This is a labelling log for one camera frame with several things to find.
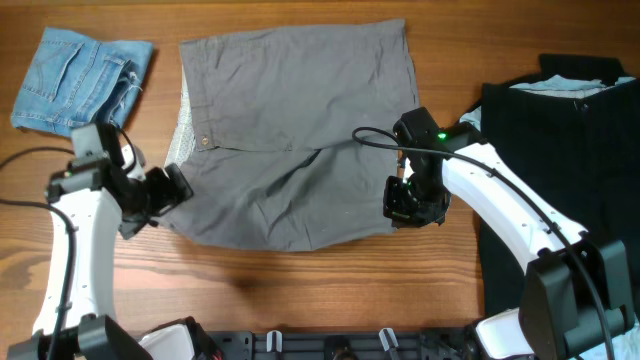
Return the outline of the grey cotton shorts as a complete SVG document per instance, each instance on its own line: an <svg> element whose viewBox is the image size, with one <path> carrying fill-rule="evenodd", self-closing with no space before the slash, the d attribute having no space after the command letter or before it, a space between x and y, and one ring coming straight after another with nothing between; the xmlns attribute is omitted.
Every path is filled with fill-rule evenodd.
<svg viewBox="0 0 640 360"><path fill-rule="evenodd" d="M303 252L389 234L396 156L352 139L390 129L419 94L401 19L279 27L180 47L191 199L160 218L190 240Z"/></svg>

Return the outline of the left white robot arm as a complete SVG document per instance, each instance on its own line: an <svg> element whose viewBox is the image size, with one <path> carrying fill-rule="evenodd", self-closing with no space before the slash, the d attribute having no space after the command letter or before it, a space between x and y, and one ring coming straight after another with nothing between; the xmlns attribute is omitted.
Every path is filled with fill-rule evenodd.
<svg viewBox="0 0 640 360"><path fill-rule="evenodd" d="M124 131L90 123L71 133L73 159L51 175L45 202L53 222L47 290L30 339L10 359L148 359L150 353L115 320L114 249L154 225L193 190L179 167L145 170Z"/></svg>

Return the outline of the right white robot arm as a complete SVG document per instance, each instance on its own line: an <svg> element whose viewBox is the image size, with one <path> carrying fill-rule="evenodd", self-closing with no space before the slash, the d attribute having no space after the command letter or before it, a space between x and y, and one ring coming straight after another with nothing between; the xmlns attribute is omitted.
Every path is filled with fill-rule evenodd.
<svg viewBox="0 0 640 360"><path fill-rule="evenodd" d="M626 250L596 238L515 175L468 123L444 129L425 108L393 135L407 158L387 180L383 213L402 226L443 223L452 197L471 206L525 275L519 305L473 325L467 356L570 359L632 330L636 315Z"/></svg>

